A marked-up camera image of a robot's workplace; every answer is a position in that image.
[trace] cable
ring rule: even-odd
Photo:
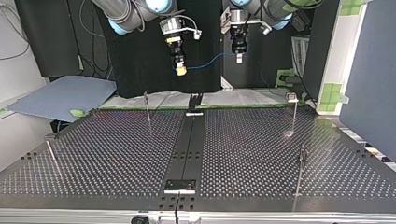
[[[178,224],[178,213],[177,213],[177,208],[178,208],[178,200],[180,198],[180,193],[177,195],[177,201],[176,201],[176,206],[175,206],[175,222]]]
[[[271,91],[272,88],[270,87],[270,84],[268,84],[268,82],[265,81],[265,79],[262,77],[262,65],[260,63],[259,63],[259,67],[260,67],[260,79],[262,80],[263,83],[265,83],[265,85],[267,85],[268,91],[271,92],[273,95],[285,97],[286,95],[276,94],[273,91]]]
[[[21,33],[20,33],[20,31],[17,29],[17,27],[15,27],[14,23],[12,23],[12,21],[9,19],[9,17],[8,17],[7,14],[6,14],[6,12],[3,11],[3,9],[1,9],[2,7],[8,9],[9,11],[11,11],[12,14],[14,14],[14,16],[15,16],[16,18],[18,18],[18,20],[19,20],[19,22],[20,22],[20,27],[22,28],[22,29],[21,29]],[[21,18],[20,18],[20,16],[18,15],[18,13],[14,10],[14,8],[12,8],[12,7],[10,7],[9,5],[6,5],[6,4],[0,4],[0,10],[3,12],[3,14],[5,15],[7,21],[8,21],[9,24],[12,26],[12,28],[15,30],[15,32],[17,32],[17,34],[18,34],[24,41],[28,42],[27,37],[26,37],[26,34],[25,34],[24,31],[23,31],[23,27],[22,27],[22,23],[21,23]]]
[[[3,9],[1,9],[1,7],[7,8],[8,10],[10,10],[19,20],[20,20],[20,25],[21,25],[21,29],[22,29],[22,34],[18,31],[18,29],[14,26],[14,24],[11,22],[11,20],[9,19],[9,17],[7,16],[7,14],[3,11]],[[15,32],[27,43],[26,45],[26,49],[16,55],[10,56],[10,57],[6,57],[6,58],[0,58],[0,61],[5,61],[5,60],[10,60],[10,59],[15,59],[18,58],[20,56],[22,56],[23,54],[25,54],[27,52],[27,50],[30,47],[30,43],[27,40],[27,38],[24,36],[24,31],[23,31],[23,26],[21,23],[21,18],[18,15],[18,13],[10,6],[6,5],[6,4],[0,4],[0,10],[3,12],[4,16],[6,17],[6,19],[8,20],[8,22],[12,25],[12,27],[14,28]]]
[[[144,32],[146,30],[146,22],[143,17],[142,11],[140,10],[139,6],[137,5],[136,1],[131,0],[132,4],[134,4],[134,9],[137,11],[137,15],[140,17],[140,20],[142,21],[142,28],[140,29],[137,28],[140,32]]]
[[[293,54],[293,48],[290,48],[290,49],[291,49],[291,58],[293,59],[294,66],[297,67],[297,62],[296,62],[296,59],[294,58],[294,54]],[[312,103],[314,103],[315,107],[318,107],[318,105],[316,103],[316,100],[314,99],[314,97],[312,97],[311,93],[309,93],[309,91],[308,91],[308,88],[305,86],[305,83],[303,81],[303,77],[301,76],[301,74],[298,71],[298,69],[296,69],[296,72],[297,72],[297,76],[301,80],[301,83],[303,84],[303,87],[304,87],[304,89],[306,91],[306,94],[309,96],[309,98],[311,98]]]
[[[92,16],[92,31],[93,32],[95,32],[95,17],[93,16],[93,10],[94,10],[94,7],[93,7],[93,3],[91,2],[91,6],[92,6],[92,9],[91,9],[91,16]],[[107,50],[107,67],[106,67],[106,69],[102,69],[102,68],[100,68],[97,64],[96,64],[96,61],[95,61],[95,35],[93,35],[92,36],[92,61],[93,61],[93,65],[95,66],[95,68],[96,69],[98,69],[99,71],[101,71],[101,72],[107,72],[107,70],[108,70],[108,68],[109,68],[109,66],[110,66],[110,60],[109,60],[109,56],[108,56],[108,50]]]
[[[190,18],[190,17],[188,17],[188,16],[184,16],[184,15],[176,15],[176,16],[174,16],[174,17],[176,17],[176,18],[183,18],[183,19],[186,19],[186,20],[191,21],[192,24],[194,24],[195,30],[198,30],[197,23],[196,23],[192,18]]]
[[[201,65],[201,66],[196,66],[196,67],[187,67],[187,69],[201,69],[201,68],[206,68],[206,67],[208,67],[210,64],[212,64],[218,57],[220,57],[220,56],[222,56],[222,55],[232,55],[232,56],[234,56],[234,54],[232,54],[232,53],[220,53],[220,54],[218,54],[218,55],[216,55],[209,63],[206,63],[206,64],[204,64],[204,65]]]
[[[294,4],[294,3],[292,3],[290,0],[283,0],[285,3],[287,3],[289,6],[291,6],[291,7],[294,7],[294,8],[297,8],[297,9],[301,9],[301,10],[309,10],[309,9],[315,9],[315,8],[317,8],[317,7],[320,7],[322,4],[323,4],[323,2],[324,2],[324,0],[320,0],[320,2],[316,2],[315,4],[313,4],[313,5],[309,5],[309,6],[298,6],[298,5],[296,5],[296,4]]]
[[[27,46],[26,46],[26,49],[22,53],[19,53],[19,54],[14,55],[14,56],[6,57],[6,58],[0,58],[0,61],[5,61],[5,60],[18,58],[18,57],[22,56],[23,54],[25,54],[27,52],[27,50],[29,49],[29,47],[30,47],[30,44],[28,43]]]
[[[98,35],[98,34],[92,32],[92,31],[88,30],[87,27],[84,25],[84,22],[82,22],[81,15],[82,15],[82,9],[83,9],[83,7],[84,7],[85,1],[86,1],[86,0],[82,0],[81,6],[79,7],[79,23],[81,23],[82,28],[84,28],[84,30],[85,30],[86,32],[88,32],[89,34],[91,34],[91,35],[96,35],[96,36],[105,38],[103,35]]]

